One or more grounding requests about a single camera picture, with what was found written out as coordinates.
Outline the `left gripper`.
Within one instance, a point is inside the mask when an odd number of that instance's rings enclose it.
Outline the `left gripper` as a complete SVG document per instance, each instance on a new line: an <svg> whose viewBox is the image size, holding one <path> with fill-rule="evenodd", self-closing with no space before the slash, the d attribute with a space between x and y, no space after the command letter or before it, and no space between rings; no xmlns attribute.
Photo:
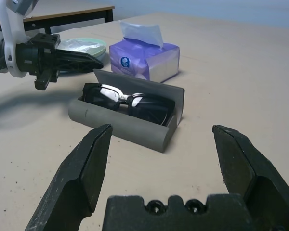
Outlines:
<svg viewBox="0 0 289 231"><path fill-rule="evenodd" d="M58 34L38 33L26 43L16 45L17 67L36 77L37 90L46 90L50 82L57 82L59 71L86 74L104 67L88 53L57 49L60 42Z"/></svg>

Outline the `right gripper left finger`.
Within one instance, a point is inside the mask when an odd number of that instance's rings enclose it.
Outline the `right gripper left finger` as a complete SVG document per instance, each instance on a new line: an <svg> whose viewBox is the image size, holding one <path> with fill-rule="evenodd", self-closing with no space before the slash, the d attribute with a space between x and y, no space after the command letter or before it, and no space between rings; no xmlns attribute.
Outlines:
<svg viewBox="0 0 289 231"><path fill-rule="evenodd" d="M94 128L60 164L27 231L77 231L97 206L113 128Z"/></svg>

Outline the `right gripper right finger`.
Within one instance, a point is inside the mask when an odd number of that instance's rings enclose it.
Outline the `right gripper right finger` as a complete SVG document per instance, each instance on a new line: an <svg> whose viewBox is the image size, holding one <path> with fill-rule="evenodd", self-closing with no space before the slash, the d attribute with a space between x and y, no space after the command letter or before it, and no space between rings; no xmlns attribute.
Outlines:
<svg viewBox="0 0 289 231"><path fill-rule="evenodd" d="M219 165L229 193L240 194L259 231L289 231L289 186L247 136L212 127Z"/></svg>

